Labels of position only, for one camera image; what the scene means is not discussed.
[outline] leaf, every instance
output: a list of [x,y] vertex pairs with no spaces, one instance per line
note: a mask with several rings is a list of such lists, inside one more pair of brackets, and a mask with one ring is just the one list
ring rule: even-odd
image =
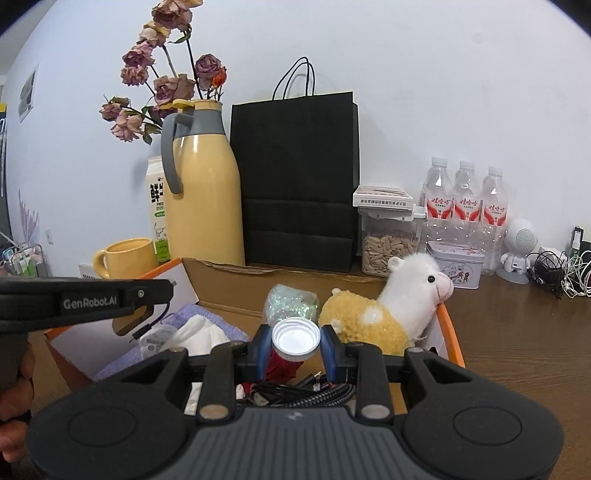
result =
[[144,135],[145,134],[159,134],[160,133],[160,127],[158,125],[153,125],[153,124],[144,124]]
[[158,125],[159,127],[162,126],[163,122],[162,119],[158,116],[154,114],[154,111],[152,109],[148,110],[148,115],[150,116],[150,118],[152,119],[152,121]]
[[185,35],[183,35],[181,38],[179,38],[178,40],[175,40],[175,41],[170,41],[168,43],[183,43],[184,41],[187,41],[190,39],[191,39],[191,30],[187,30]]
[[148,145],[152,144],[152,137],[150,136],[150,134],[145,131],[144,134],[142,135],[142,139],[144,140],[144,142],[146,142]]
[[131,100],[123,97],[113,97],[111,100],[109,100],[109,103],[118,103],[123,108],[127,108],[129,105],[131,105]]

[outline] alpaca ear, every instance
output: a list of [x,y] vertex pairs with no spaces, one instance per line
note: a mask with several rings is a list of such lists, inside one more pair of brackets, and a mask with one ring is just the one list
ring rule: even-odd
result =
[[390,260],[388,260],[388,270],[390,270],[390,272],[394,272],[396,271],[402,264],[404,263],[404,260],[402,258],[399,257],[392,257],[390,258]]

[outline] thermos handle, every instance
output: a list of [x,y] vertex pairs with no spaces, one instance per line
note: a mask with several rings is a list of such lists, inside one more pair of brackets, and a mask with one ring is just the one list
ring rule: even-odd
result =
[[172,113],[164,119],[164,125],[162,125],[162,167],[168,188],[174,194],[179,194],[183,191],[183,184],[174,165],[173,142],[177,132],[177,124],[191,128],[193,117],[184,113]]

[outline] dried flower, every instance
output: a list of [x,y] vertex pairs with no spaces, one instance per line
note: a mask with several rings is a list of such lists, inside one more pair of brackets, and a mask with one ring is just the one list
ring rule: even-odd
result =
[[190,100],[195,95],[195,82],[187,77],[185,73],[180,73],[178,77],[163,77],[154,80],[154,90],[156,91],[156,103],[164,109],[171,108],[169,105],[173,100]]
[[152,9],[152,17],[163,27],[185,31],[189,28],[193,13],[184,0],[162,0]]
[[127,67],[142,67],[144,69],[154,64],[154,59],[152,58],[153,49],[154,46],[152,44],[144,41],[123,55],[123,61]]
[[144,25],[144,29],[139,34],[139,42],[146,41],[153,47],[163,47],[166,39],[170,36],[170,29],[157,24],[154,20]]
[[143,85],[148,81],[148,71],[142,67],[126,67],[121,69],[121,78],[126,85]]
[[99,110],[99,113],[103,116],[103,120],[114,122],[121,113],[121,105],[118,103],[106,103]]
[[195,72],[199,81],[199,88],[207,91],[212,87],[212,79],[222,70],[222,62],[211,53],[201,55],[195,62]]
[[141,115],[129,116],[125,110],[122,110],[117,117],[115,125],[111,128],[111,132],[119,140],[133,142],[133,140],[139,138],[135,134],[143,134],[141,129],[143,122]]
[[222,69],[216,73],[216,76],[212,78],[212,87],[219,88],[228,79],[228,74],[226,73],[226,67],[222,67]]
[[160,108],[158,105],[154,105],[150,107],[150,117],[159,117],[159,118],[166,118],[171,113],[177,113],[176,108]]

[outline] gray textured panel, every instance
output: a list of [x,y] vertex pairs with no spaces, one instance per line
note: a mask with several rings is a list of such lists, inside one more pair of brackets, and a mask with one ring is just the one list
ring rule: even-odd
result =
[[204,428],[176,464],[151,480],[435,480],[393,432],[353,421],[344,408],[249,408]]

